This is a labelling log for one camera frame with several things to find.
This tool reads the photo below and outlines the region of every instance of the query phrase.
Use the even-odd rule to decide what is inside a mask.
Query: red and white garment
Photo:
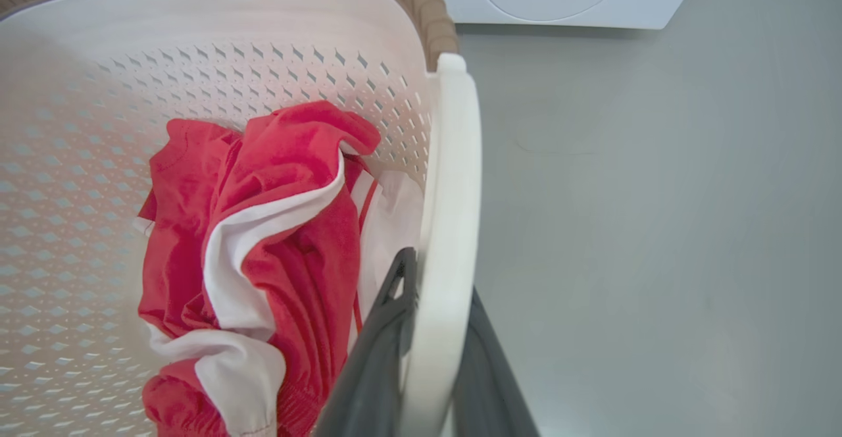
[[[139,315],[171,362],[143,390],[147,415],[160,435],[305,435],[382,281],[373,263],[417,242],[420,189],[375,181],[358,156],[379,134],[328,102],[244,134],[166,128],[136,221],[150,236]]]

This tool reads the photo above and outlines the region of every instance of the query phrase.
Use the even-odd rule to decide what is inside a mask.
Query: white fabric
[[[357,149],[354,149],[354,147],[352,147],[351,144],[348,144],[345,140],[339,141],[339,150],[345,154],[360,155],[360,153],[357,152]]]
[[[363,215],[364,206],[366,206],[366,198],[368,198],[371,184],[374,183],[374,177],[365,170],[360,173],[357,182],[354,183],[354,188],[351,189],[351,200],[357,206],[357,218]]]
[[[286,373],[280,350],[224,330],[193,330],[169,339],[149,325],[150,345],[172,362],[198,358],[196,377],[232,435],[275,434],[276,400]]]
[[[262,239],[307,223],[333,202],[345,183],[341,150],[337,172],[323,188],[249,207],[214,227],[202,275],[220,328],[264,341],[272,337],[274,317],[266,294],[243,274],[243,260]]]
[[[144,233],[144,235],[148,238],[153,233],[155,222],[151,219],[135,217],[132,219],[132,228]]]
[[[386,170],[377,182],[360,239],[357,293],[364,322],[397,252],[407,246],[418,248],[424,210],[424,194],[406,173]]]

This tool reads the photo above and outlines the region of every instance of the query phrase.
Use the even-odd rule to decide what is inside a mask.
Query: perforated basket wall
[[[39,26],[65,17],[58,5],[89,4],[46,3],[52,15],[36,6],[0,23],[0,32],[13,20],[16,29],[34,25],[31,44],[59,32]],[[79,24],[96,26],[83,14]],[[319,24],[283,35],[208,27],[120,39],[114,27],[97,26],[76,40],[54,34],[37,50],[18,51],[26,57],[3,60],[0,430],[153,431],[141,389],[161,363],[136,318],[145,239],[130,219],[148,194],[147,162],[172,117],[241,128],[279,107],[328,100],[379,129],[373,164],[424,185],[434,100],[424,52],[417,36],[404,41],[406,27],[394,36],[411,59],[404,49],[366,43],[376,33],[330,42]],[[91,30],[107,32],[108,44],[88,44],[97,40]],[[18,53],[16,44],[0,44],[2,56]]]

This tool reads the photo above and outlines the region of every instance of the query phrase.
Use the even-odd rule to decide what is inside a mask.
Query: gray floor
[[[460,30],[476,282],[542,434],[842,435],[842,0]]]

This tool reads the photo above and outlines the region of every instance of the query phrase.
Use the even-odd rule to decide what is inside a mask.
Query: white trim
[[[262,239],[304,224],[337,196],[345,183],[339,150],[337,176],[323,188],[255,205],[222,219],[211,231],[202,273],[219,327],[268,340],[276,331],[264,291],[243,274],[243,260]]]
[[[135,217],[132,219],[132,227],[135,230],[144,233],[144,235],[146,235],[148,238],[153,233],[153,229],[155,228],[155,222],[151,219]]]
[[[280,350],[224,330],[193,330],[169,340],[156,326],[149,328],[151,346],[163,357],[172,362],[199,359],[196,377],[229,434],[262,428],[277,432],[276,401],[286,374]]]
[[[354,148],[351,146],[351,144],[349,144],[349,143],[348,143],[347,141],[345,141],[345,140],[341,140],[341,141],[339,141],[339,150],[341,150],[341,151],[342,151],[342,152],[344,152],[345,154],[350,154],[350,155],[360,155],[360,153],[359,153],[359,152],[357,152],[357,149],[354,149]]]
[[[374,183],[374,177],[365,170],[357,177],[357,182],[354,182],[354,188],[351,189],[351,200],[357,206],[357,218],[363,215],[363,209],[366,208],[366,198],[371,190],[371,184]]]
[[[418,184],[400,170],[385,170],[377,187],[360,233],[360,315],[368,319],[385,276],[398,251],[418,248],[424,194]]]

